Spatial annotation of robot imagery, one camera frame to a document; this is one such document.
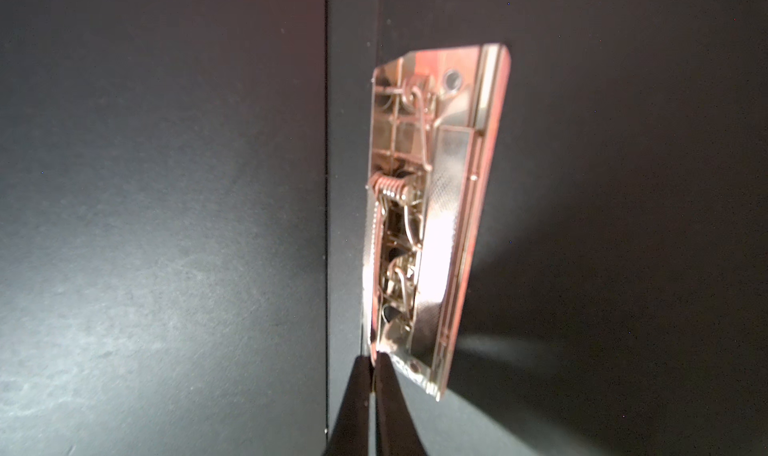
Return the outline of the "metal folder clip mechanism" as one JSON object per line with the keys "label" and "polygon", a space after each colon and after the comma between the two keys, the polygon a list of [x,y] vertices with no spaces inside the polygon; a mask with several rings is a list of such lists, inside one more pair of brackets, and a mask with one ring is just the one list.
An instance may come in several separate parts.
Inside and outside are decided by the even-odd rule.
{"label": "metal folder clip mechanism", "polygon": [[375,68],[361,352],[447,389],[511,68],[504,44],[415,50]]}

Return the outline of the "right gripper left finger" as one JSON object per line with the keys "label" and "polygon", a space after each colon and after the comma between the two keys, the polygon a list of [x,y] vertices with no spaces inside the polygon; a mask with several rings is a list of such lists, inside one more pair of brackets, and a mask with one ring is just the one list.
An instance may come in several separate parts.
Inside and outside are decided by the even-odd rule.
{"label": "right gripper left finger", "polygon": [[337,419],[323,452],[325,456],[368,455],[371,388],[370,358],[358,356],[352,365]]}

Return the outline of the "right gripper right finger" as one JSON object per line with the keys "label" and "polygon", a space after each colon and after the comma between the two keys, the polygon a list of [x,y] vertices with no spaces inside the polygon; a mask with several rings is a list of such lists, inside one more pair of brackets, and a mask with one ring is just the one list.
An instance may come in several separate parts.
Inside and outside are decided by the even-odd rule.
{"label": "right gripper right finger", "polygon": [[401,391],[391,358],[379,352],[374,369],[376,404],[376,454],[383,456],[425,456]]}

